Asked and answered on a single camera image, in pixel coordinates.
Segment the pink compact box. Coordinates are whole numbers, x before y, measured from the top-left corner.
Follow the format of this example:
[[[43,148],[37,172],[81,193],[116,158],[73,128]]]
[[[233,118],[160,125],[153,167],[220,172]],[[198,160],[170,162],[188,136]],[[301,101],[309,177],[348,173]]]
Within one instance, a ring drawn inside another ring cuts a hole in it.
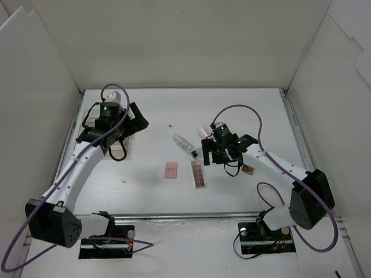
[[[176,179],[177,169],[178,169],[178,164],[176,162],[166,162],[164,177]]]

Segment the clear bottle blue label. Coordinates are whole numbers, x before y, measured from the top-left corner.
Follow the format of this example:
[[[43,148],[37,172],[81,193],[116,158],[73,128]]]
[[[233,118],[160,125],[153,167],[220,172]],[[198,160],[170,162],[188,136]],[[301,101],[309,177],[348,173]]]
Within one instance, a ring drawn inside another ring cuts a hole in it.
[[[174,143],[187,154],[190,155],[194,151],[194,146],[181,135],[173,134],[172,139]]]

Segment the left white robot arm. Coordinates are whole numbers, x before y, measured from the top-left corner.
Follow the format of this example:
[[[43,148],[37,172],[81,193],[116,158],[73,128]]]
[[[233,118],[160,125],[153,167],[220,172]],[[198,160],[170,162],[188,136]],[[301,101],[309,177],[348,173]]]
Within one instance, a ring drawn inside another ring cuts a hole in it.
[[[114,219],[98,212],[77,217],[77,198],[96,165],[115,142],[148,127],[136,103],[122,108],[115,102],[100,103],[93,127],[85,127],[77,138],[74,153],[55,184],[38,200],[30,199],[25,212],[32,238],[70,248],[78,240],[97,237],[103,243],[116,235]]]

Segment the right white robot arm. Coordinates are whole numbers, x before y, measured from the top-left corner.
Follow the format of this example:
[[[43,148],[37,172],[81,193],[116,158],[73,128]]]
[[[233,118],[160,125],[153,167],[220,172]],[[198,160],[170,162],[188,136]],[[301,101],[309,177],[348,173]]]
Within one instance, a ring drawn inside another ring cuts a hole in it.
[[[326,210],[307,189],[316,193],[329,210],[335,206],[328,179],[322,171],[297,167],[271,152],[263,152],[258,140],[245,134],[239,137],[230,132],[225,123],[213,129],[213,134],[201,140],[203,163],[227,164],[238,162],[250,166],[290,193],[290,203],[269,209],[257,223],[257,233],[271,238],[278,229],[297,225],[312,229],[326,214]]]

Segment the pink brown eyeshadow palette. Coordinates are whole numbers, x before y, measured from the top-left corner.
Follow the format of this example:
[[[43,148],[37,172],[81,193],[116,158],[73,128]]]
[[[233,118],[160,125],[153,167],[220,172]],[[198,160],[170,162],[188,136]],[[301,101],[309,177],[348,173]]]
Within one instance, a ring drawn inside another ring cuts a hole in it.
[[[192,176],[196,189],[206,188],[207,181],[206,175],[201,160],[195,160],[191,162]]]

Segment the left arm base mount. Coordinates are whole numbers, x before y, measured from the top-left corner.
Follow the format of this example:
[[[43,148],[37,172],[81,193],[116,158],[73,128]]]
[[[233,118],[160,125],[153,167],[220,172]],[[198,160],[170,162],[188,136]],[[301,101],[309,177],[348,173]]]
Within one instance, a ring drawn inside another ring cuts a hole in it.
[[[133,224],[115,223],[115,218],[106,211],[95,213],[108,219],[108,228],[102,235],[81,240],[78,259],[127,259],[132,258],[135,237]]]

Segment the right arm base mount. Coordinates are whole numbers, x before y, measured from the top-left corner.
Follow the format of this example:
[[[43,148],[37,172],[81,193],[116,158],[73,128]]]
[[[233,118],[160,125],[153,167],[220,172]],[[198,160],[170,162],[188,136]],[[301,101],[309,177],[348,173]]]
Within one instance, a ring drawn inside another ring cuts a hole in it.
[[[252,220],[237,223],[238,233],[232,243],[234,254],[241,259],[251,260],[262,255],[295,253],[290,228],[272,231],[264,223],[263,215],[262,212]]]

